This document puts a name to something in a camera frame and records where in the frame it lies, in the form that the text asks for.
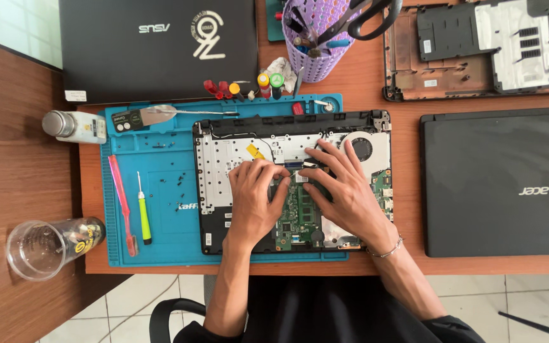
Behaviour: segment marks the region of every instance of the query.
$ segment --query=silver bracelet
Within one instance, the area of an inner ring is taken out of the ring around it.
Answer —
[[[395,253],[395,252],[400,248],[400,244],[401,244],[402,242],[404,242],[404,239],[401,238],[401,235],[400,235],[400,239],[399,239],[399,240],[397,241],[397,243],[395,244],[395,247],[393,248],[393,250],[391,250],[390,252],[388,252],[388,253],[386,253],[386,254],[384,254],[384,255],[372,254],[372,253],[370,252],[370,249],[368,249],[368,248],[365,249],[365,252],[367,252],[368,254],[370,254],[370,255],[372,255],[372,256],[374,256],[374,257],[385,258],[385,257],[387,257],[387,256],[392,255],[393,253]]]

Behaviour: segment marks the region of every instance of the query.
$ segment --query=brush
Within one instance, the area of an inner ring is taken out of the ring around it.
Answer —
[[[139,254],[139,244],[137,243],[137,237],[131,234],[131,223],[129,219],[131,210],[128,208],[128,203],[126,202],[126,194],[124,193],[124,185],[122,184],[122,176],[120,175],[116,155],[109,156],[109,167],[112,170],[113,183],[116,185],[118,199],[120,200],[120,206],[122,207],[122,215],[124,216],[126,248],[128,248],[128,254],[131,255],[131,257],[134,257]]]

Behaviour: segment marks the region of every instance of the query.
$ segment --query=hand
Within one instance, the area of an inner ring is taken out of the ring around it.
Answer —
[[[399,239],[395,225],[382,212],[350,140],[345,142],[347,155],[324,139],[317,143],[326,151],[306,148],[307,154],[327,164],[336,179],[320,168],[304,168],[298,172],[323,185],[332,194],[329,202],[312,184],[302,186],[310,194],[323,216],[368,244],[374,254],[385,254]]]
[[[272,202],[268,201],[268,187],[273,178],[283,176]],[[228,173],[233,190],[233,219],[225,245],[242,249],[253,247],[270,232],[281,216],[290,173],[282,165],[256,159],[244,161]]]

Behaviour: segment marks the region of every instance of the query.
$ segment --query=clear plastic cup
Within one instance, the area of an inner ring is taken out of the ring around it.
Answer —
[[[105,226],[95,217],[50,223],[30,220],[12,230],[5,252],[14,272],[27,280],[44,281],[104,237]]]

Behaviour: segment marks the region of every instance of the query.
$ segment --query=desk surface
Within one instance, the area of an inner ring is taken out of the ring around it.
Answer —
[[[280,56],[287,57],[284,42],[268,41],[264,2],[256,0],[260,66],[266,67]],[[438,3],[435,0],[421,3]],[[364,32],[371,32],[377,22],[372,19]],[[392,122],[392,168],[395,171],[395,224],[425,274],[504,274],[549,273],[549,256],[507,256],[490,258],[428,258],[423,248],[421,218],[418,119],[430,113],[492,111],[549,107],[549,95],[487,99],[455,99],[390,103],[383,99],[384,83],[382,38],[356,42],[342,57],[331,74],[316,84],[302,83],[308,93],[341,93],[345,111],[386,109]],[[96,113],[106,106],[80,106],[79,111]],[[84,216],[104,218],[103,188],[99,169],[99,146],[80,145],[82,208]],[[179,273],[216,274],[218,266],[109,267],[105,244],[86,255],[87,273]],[[298,262],[252,264],[255,275],[374,275],[377,274],[368,254],[351,253],[345,262]]]

